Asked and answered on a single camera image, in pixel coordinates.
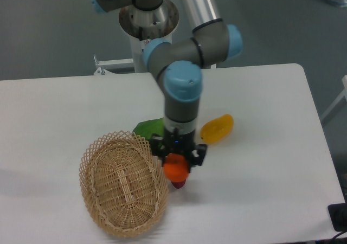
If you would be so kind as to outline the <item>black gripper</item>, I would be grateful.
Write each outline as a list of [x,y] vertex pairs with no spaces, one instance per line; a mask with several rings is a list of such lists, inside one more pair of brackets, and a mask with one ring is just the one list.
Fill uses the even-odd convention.
[[175,153],[186,157],[188,162],[188,172],[196,166],[202,166],[207,154],[207,144],[195,144],[195,130],[187,134],[179,134],[177,131],[171,132],[164,129],[164,137],[158,134],[151,136],[151,152],[161,160],[162,165],[165,158],[170,153]]

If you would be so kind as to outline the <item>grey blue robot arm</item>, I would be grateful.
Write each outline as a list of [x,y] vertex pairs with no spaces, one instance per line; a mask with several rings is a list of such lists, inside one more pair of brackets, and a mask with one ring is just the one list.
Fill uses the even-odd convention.
[[130,37],[143,43],[140,61],[164,94],[163,135],[152,135],[153,155],[166,163],[172,153],[188,168],[202,165],[205,144],[195,143],[202,69],[238,56],[243,49],[236,26],[225,24],[215,0],[181,0],[192,37],[173,44],[166,39],[178,25],[170,0],[91,0],[98,12],[119,10],[119,23]]

